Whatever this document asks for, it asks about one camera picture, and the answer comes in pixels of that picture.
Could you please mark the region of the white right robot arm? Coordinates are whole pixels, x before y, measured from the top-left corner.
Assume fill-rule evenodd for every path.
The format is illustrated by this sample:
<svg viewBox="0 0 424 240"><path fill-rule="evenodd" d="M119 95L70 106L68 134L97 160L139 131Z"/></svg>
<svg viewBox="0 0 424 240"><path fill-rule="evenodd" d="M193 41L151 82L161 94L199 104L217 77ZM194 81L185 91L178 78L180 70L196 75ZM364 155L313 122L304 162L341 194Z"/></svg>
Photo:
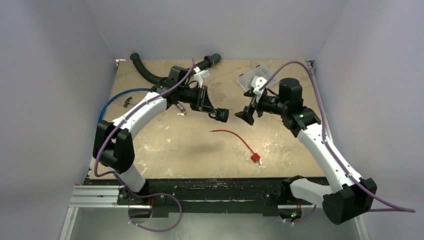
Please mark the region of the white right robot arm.
<svg viewBox="0 0 424 240"><path fill-rule="evenodd" d="M254 113L259 117L263 113L280 116L283 125L313 156L328 182L328 185L321 185L296 175L282 181L276 199L288 204L296 200L312 203L322 208L335 225L369 212L377 184L372 178L363 178L338 150L331 148L320 118L304 106L300 82L295 78L281 79L277 95L268 95L265 86L264 77L254 76L244 93L251 101L235 116L249 125L254 124Z"/></svg>

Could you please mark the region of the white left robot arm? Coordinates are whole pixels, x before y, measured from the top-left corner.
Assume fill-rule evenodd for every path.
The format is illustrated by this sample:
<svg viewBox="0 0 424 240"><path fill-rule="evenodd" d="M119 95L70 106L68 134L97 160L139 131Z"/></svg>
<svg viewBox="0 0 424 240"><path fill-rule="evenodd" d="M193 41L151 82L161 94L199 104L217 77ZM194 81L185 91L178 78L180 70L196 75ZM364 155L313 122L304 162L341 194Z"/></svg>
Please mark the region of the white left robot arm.
<svg viewBox="0 0 424 240"><path fill-rule="evenodd" d="M219 122L226 122L229 110L215 108L211 103L203 78L208 68L192 64L190 68L174 66L167 77L149 89L146 96L120 117L101 120L96 127L92 156L96 177L113 174L130 192L138 205L149 199L149 184L136 169L133 140L156 116L172 105L187 103L191 110L206 113Z"/></svg>

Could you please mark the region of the black padlock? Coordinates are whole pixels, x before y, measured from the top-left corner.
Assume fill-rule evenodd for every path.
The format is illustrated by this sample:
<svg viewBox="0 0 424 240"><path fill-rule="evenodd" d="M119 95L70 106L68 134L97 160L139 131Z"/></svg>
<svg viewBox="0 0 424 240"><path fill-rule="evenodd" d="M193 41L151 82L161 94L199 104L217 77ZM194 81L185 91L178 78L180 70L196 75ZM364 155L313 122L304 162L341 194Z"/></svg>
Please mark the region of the black padlock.
<svg viewBox="0 0 424 240"><path fill-rule="evenodd" d="M217 108L215 114L208 114L211 119L222 123L226 123L228 121L229 115L230 111L226 108Z"/></svg>

